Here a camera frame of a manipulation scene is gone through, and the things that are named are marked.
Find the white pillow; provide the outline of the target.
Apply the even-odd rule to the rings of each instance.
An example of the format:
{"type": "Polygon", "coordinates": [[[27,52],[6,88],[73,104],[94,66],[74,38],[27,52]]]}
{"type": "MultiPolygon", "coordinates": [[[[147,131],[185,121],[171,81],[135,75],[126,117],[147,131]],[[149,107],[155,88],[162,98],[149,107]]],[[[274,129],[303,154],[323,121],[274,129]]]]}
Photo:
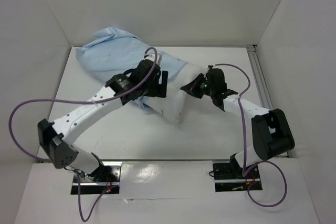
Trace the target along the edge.
{"type": "Polygon", "coordinates": [[[206,69],[198,65],[187,63],[172,79],[167,83],[166,98],[144,97],[142,108],[156,111],[171,123],[177,124],[186,100],[187,93],[181,87],[192,82],[200,73],[204,74],[206,69]]]}

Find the light blue pillowcase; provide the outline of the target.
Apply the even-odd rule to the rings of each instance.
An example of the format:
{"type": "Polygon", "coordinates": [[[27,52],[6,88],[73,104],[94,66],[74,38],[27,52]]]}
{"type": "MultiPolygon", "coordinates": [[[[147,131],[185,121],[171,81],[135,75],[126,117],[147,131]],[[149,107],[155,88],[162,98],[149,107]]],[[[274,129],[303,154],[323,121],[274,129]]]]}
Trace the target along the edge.
{"type": "MultiPolygon", "coordinates": [[[[145,51],[150,47],[137,36],[113,27],[102,29],[93,36],[96,38],[94,41],[76,49],[76,58],[87,72],[103,83],[116,74],[137,67],[144,59],[145,51]]],[[[186,61],[164,51],[157,50],[157,52],[162,57],[161,69],[168,71],[168,81],[171,81],[187,64],[186,61]]],[[[144,97],[135,101],[143,109],[159,112],[160,106],[166,105],[167,102],[168,97],[164,99],[144,97]],[[152,103],[155,100],[163,101],[159,101],[156,105],[152,103]]]]}

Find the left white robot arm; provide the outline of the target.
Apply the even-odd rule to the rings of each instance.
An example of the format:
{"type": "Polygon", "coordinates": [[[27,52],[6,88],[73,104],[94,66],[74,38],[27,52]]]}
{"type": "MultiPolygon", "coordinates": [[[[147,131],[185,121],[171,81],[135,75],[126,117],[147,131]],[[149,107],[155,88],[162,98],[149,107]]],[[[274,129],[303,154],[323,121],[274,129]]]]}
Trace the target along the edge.
{"type": "Polygon", "coordinates": [[[77,107],[67,115],[37,124],[39,143],[56,169],[67,166],[80,170],[96,182],[111,172],[94,153],[74,145],[77,138],[93,124],[130,101],[142,96],[165,98],[168,72],[150,59],[141,60],[134,69],[108,80],[88,104],[77,107]]]}

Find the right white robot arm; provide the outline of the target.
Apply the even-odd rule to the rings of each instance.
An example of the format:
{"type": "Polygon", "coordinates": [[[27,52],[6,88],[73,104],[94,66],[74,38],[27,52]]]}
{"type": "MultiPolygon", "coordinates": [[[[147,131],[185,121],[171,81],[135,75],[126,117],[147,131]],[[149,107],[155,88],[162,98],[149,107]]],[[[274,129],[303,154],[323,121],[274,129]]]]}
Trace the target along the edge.
{"type": "Polygon", "coordinates": [[[284,112],[260,107],[227,87],[224,72],[209,67],[189,84],[181,87],[188,95],[211,98],[213,105],[240,117],[243,127],[243,150],[229,160],[229,172],[240,178],[256,163],[267,161],[295,147],[295,141],[284,112]]]}

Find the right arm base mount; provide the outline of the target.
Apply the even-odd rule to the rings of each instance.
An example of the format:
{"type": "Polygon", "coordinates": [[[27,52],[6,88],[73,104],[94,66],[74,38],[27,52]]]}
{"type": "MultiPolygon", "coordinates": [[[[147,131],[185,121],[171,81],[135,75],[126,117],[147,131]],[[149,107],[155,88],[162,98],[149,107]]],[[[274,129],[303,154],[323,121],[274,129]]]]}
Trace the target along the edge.
{"type": "Polygon", "coordinates": [[[237,192],[262,190],[262,183],[258,167],[253,168],[243,177],[240,171],[235,172],[229,160],[213,161],[212,170],[208,172],[214,180],[215,192],[237,192]]]}

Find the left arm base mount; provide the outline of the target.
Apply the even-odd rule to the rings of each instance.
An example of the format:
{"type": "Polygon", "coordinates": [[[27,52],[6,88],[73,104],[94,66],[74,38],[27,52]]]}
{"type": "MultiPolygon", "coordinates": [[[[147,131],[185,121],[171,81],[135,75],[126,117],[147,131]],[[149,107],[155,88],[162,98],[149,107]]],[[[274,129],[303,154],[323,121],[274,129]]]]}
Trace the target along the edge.
{"type": "Polygon", "coordinates": [[[71,195],[78,195],[78,183],[81,186],[82,195],[99,195],[102,192],[108,195],[116,195],[120,192],[121,162],[103,161],[105,169],[96,178],[79,170],[79,177],[74,174],[71,184],[71,195]]]}

